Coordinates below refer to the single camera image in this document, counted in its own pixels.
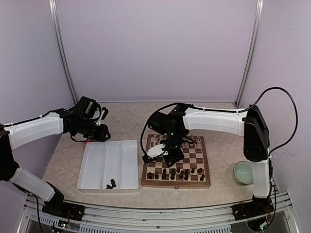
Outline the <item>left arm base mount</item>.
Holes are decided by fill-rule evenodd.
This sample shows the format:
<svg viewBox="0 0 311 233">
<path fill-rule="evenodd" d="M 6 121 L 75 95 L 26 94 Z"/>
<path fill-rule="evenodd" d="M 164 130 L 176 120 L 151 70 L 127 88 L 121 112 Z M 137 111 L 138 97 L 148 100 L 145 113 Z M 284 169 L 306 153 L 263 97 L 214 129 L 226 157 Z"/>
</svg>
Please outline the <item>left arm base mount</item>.
<svg viewBox="0 0 311 233">
<path fill-rule="evenodd" d="M 64 195 L 53 186 L 55 194 L 50 201 L 44 201 L 42 212 L 68 220 L 82 221 L 85 207 L 64 201 Z"/>
</svg>

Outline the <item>right aluminium corner post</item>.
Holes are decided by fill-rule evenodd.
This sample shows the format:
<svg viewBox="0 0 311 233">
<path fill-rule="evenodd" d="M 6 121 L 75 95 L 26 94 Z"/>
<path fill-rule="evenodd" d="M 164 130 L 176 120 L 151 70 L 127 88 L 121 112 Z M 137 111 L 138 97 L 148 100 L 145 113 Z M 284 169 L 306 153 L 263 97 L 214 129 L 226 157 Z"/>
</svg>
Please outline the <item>right aluminium corner post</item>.
<svg viewBox="0 0 311 233">
<path fill-rule="evenodd" d="M 250 40 L 250 45 L 249 45 L 249 49 L 248 49 L 248 53 L 246 57 L 246 63 L 245 63 L 243 74 L 242 74 L 242 81 L 241 81 L 241 84 L 238 90 L 238 94 L 235 99 L 235 105 L 237 107 L 239 107 L 242 102 L 242 98 L 246 90 L 247 81 L 249 79 L 249 74 L 250 74 L 253 57 L 254 57 L 255 50 L 256 50 L 256 43 L 257 43 L 259 30 L 260 30 L 263 5 L 264 5 L 264 0 L 257 0 L 254 23 L 253 23 L 252 33 L 251 33 L 251 40 Z"/>
</svg>

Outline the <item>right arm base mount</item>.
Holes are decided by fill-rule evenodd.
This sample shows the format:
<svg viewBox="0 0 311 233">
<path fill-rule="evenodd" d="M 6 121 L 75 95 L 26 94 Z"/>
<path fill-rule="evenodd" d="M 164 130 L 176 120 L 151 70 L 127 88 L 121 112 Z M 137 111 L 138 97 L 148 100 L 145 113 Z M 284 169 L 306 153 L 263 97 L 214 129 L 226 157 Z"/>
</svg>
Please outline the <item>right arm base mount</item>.
<svg viewBox="0 0 311 233">
<path fill-rule="evenodd" d="M 274 211 L 270 196 L 267 198 L 256 198 L 253 196 L 250 202 L 243 201 L 233 205 L 231 208 L 236 221 L 272 213 Z"/>
</svg>

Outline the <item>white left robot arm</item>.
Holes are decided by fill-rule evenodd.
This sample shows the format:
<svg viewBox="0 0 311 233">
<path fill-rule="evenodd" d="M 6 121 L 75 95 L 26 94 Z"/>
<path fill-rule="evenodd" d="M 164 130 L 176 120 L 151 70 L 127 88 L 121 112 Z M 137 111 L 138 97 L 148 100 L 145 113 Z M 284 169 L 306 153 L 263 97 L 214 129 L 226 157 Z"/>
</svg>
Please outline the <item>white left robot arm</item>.
<svg viewBox="0 0 311 233">
<path fill-rule="evenodd" d="M 111 135 L 102 120 L 108 109 L 100 106 L 94 99 L 81 97 L 70 109 L 55 109 L 32 119 L 0 126 L 0 179 L 49 202 L 49 208 L 58 216 L 68 211 L 62 201 L 63 195 L 51 184 L 44 182 L 15 160 L 13 151 L 34 141 L 69 133 L 72 141 L 80 134 L 83 141 L 105 142 Z"/>
</svg>

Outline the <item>pale green glass bowl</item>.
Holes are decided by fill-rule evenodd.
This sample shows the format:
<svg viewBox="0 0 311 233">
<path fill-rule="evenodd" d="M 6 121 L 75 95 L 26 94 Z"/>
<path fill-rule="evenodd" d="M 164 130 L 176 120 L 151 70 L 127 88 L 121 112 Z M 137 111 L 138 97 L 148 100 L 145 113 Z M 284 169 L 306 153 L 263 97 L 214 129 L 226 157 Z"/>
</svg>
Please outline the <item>pale green glass bowl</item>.
<svg viewBox="0 0 311 233">
<path fill-rule="evenodd" d="M 239 161 L 233 167 L 233 176 L 237 183 L 250 185 L 253 183 L 251 164 L 248 161 Z"/>
</svg>

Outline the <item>row of white chess pieces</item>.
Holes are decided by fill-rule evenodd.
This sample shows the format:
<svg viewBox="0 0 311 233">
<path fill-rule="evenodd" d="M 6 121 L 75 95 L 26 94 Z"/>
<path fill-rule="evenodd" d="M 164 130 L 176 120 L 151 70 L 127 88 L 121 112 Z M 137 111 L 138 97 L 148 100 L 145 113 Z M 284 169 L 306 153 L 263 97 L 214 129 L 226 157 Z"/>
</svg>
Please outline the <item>row of white chess pieces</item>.
<svg viewBox="0 0 311 233">
<path fill-rule="evenodd" d="M 151 137 L 150 147 L 156 146 L 160 143 L 160 141 L 165 140 L 166 135 L 155 134 Z M 182 144 L 180 148 L 195 148 L 195 146 L 200 145 L 200 137 L 199 136 L 186 136 L 182 139 Z"/>
</svg>

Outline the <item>white plastic divided tray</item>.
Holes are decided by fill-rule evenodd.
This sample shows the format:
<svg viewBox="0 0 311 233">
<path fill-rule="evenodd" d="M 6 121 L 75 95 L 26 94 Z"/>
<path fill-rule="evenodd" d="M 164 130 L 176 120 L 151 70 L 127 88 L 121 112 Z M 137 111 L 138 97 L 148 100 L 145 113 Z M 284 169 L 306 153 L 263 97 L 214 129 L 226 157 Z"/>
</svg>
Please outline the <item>white plastic divided tray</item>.
<svg viewBox="0 0 311 233">
<path fill-rule="evenodd" d="M 107 189 L 111 179 L 115 180 L 117 187 Z M 86 143 L 77 189 L 87 193 L 138 192 L 138 142 Z"/>
</svg>

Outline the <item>dark chess pieces lower pile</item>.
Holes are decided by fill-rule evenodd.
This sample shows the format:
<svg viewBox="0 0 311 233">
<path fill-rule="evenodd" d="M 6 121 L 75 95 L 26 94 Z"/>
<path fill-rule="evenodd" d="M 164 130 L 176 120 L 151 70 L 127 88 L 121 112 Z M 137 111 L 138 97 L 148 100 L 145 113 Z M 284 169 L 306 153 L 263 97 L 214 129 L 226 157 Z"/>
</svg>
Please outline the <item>dark chess pieces lower pile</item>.
<svg viewBox="0 0 311 233">
<path fill-rule="evenodd" d="M 106 188 L 107 188 L 107 189 L 113 189 L 113 188 L 116 188 L 116 187 L 117 187 L 117 185 L 116 185 L 116 182 L 115 182 L 114 179 L 111 179 L 111 180 L 110 180 L 110 184 L 107 184 L 107 185 L 106 185 Z"/>
</svg>

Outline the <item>left aluminium corner post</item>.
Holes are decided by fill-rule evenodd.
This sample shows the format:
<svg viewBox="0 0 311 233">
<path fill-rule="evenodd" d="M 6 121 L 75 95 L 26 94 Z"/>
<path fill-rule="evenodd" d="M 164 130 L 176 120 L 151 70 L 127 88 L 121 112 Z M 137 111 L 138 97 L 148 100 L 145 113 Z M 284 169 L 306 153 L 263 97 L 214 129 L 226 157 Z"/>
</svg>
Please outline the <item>left aluminium corner post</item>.
<svg viewBox="0 0 311 233">
<path fill-rule="evenodd" d="M 69 88 L 69 94 L 72 99 L 72 102 L 76 104 L 78 102 L 78 97 L 76 94 L 74 82 L 71 77 L 71 73 L 70 73 L 70 69 L 68 65 L 68 60 L 67 60 L 67 56 L 65 52 L 62 33 L 61 33 L 60 21 L 58 17 L 57 2 L 55 0 L 49 0 L 49 9 L 50 9 L 50 14 L 52 18 L 54 34 L 56 37 L 57 48 L 58 48 L 62 68 L 63 68 L 64 75 L 65 75 L 65 80 Z"/>
</svg>

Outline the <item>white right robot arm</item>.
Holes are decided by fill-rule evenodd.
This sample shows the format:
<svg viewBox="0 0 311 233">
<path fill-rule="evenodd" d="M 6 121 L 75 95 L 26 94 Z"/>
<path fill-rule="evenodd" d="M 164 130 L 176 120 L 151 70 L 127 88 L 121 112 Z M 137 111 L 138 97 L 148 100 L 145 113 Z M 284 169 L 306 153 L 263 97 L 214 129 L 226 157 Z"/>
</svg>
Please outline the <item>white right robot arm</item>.
<svg viewBox="0 0 311 233">
<path fill-rule="evenodd" d="M 269 130 L 257 106 L 248 109 L 208 109 L 192 104 L 174 103 L 168 114 L 156 110 L 145 126 L 166 139 L 159 145 L 143 151 L 143 161 L 150 163 L 165 157 L 169 165 L 184 155 L 180 147 L 192 130 L 230 133 L 243 137 L 243 154 L 253 172 L 253 197 L 248 205 L 252 215 L 258 216 L 267 206 L 270 194 L 271 157 L 269 155 Z"/>
</svg>

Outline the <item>wooden chess board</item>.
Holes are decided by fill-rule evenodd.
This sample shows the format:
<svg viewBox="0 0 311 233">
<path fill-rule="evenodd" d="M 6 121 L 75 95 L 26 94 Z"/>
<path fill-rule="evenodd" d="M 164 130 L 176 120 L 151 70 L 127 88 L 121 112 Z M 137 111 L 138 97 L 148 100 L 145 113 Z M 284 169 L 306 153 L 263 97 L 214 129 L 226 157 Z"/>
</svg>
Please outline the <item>wooden chess board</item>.
<svg viewBox="0 0 311 233">
<path fill-rule="evenodd" d="M 199 137 L 201 144 L 195 146 L 195 148 L 182 148 L 184 159 L 180 160 L 172 167 L 167 167 L 163 157 L 159 157 L 157 160 L 148 164 L 144 163 L 141 177 L 141 185 L 144 187 L 153 188 L 210 188 L 211 181 L 205 139 L 203 136 Z M 176 172 L 176 169 L 178 167 L 180 167 L 181 171 L 185 171 L 185 169 L 189 170 L 189 179 L 187 181 L 179 179 L 179 174 Z M 175 169 L 175 180 L 170 179 L 172 168 Z M 190 172 L 192 168 L 195 168 L 195 172 L 193 174 L 191 174 Z M 201 174 L 197 173 L 197 169 L 199 168 L 203 169 Z M 153 174 L 152 180 L 147 178 L 149 172 Z M 154 178 L 156 172 L 160 175 L 159 180 L 155 180 Z M 165 180 L 161 179 L 163 172 L 167 173 L 167 177 Z M 203 174 L 205 175 L 205 179 L 203 181 L 200 181 L 200 177 Z"/>
</svg>

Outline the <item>aluminium corner post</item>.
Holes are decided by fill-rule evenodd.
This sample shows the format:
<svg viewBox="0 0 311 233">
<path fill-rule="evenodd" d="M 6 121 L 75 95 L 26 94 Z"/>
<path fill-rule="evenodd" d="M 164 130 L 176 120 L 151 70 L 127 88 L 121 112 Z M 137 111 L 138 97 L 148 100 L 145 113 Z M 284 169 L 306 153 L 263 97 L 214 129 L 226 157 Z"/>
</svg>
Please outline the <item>aluminium corner post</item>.
<svg viewBox="0 0 311 233">
<path fill-rule="evenodd" d="M 251 40 L 250 40 L 250 45 L 249 45 L 249 49 L 248 49 L 248 53 L 246 57 L 246 63 L 245 63 L 243 74 L 242 74 L 242 81 L 241 81 L 241 84 L 238 90 L 238 94 L 235 99 L 235 105 L 237 107 L 239 107 L 242 102 L 242 98 L 246 90 L 247 81 L 249 79 L 249 74 L 250 74 L 253 57 L 254 57 L 255 50 L 256 50 L 256 43 L 257 43 L 259 30 L 260 30 L 263 5 L 264 5 L 264 0 L 257 0 L 254 23 L 253 23 L 252 33 L 251 33 Z"/>
<path fill-rule="evenodd" d="M 65 75 L 65 80 L 69 88 L 69 94 L 72 99 L 72 102 L 76 104 L 78 102 L 78 97 L 76 94 L 74 82 L 71 77 L 71 73 L 70 73 L 70 69 L 68 65 L 68 60 L 67 60 L 67 56 L 65 52 L 62 33 L 61 33 L 60 21 L 58 17 L 57 2 L 55 0 L 49 0 L 49 9 L 50 9 L 50 14 L 52 18 L 54 34 L 56 37 L 57 48 L 58 48 L 62 68 L 63 68 L 64 75 Z"/>
</svg>

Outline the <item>black chess piece on board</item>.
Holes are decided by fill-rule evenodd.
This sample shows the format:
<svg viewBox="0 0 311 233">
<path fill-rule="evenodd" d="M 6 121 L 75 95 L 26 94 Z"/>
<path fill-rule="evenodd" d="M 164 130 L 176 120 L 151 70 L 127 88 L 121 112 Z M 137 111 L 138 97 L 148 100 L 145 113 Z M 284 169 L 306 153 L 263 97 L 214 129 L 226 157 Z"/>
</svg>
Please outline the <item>black chess piece on board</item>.
<svg viewBox="0 0 311 233">
<path fill-rule="evenodd" d="M 162 180 L 165 180 L 166 177 L 167 177 L 167 173 L 166 173 L 166 172 L 163 172 L 163 173 L 162 173 L 162 176 L 161 176 L 161 179 L 162 179 Z"/>
<path fill-rule="evenodd" d="M 175 173 L 175 172 L 172 172 L 172 173 L 171 173 L 171 176 L 170 176 L 170 179 L 171 179 L 171 180 L 175 180 L 175 175 L 176 175 L 176 173 Z"/>
</svg>

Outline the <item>aluminium front rail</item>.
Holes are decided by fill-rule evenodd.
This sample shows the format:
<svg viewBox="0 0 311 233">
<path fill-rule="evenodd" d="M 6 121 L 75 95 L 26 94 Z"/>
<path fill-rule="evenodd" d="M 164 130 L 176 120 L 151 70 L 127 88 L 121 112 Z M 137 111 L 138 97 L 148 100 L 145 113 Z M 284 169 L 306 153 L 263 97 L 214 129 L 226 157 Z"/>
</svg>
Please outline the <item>aluminium front rail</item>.
<svg viewBox="0 0 311 233">
<path fill-rule="evenodd" d="M 21 212 L 19 233 L 40 221 L 45 231 L 64 233 L 247 233 L 269 214 L 237 220 L 233 204 L 181 209 L 137 209 L 87 204 L 80 221 L 37 213 L 33 197 Z"/>
</svg>

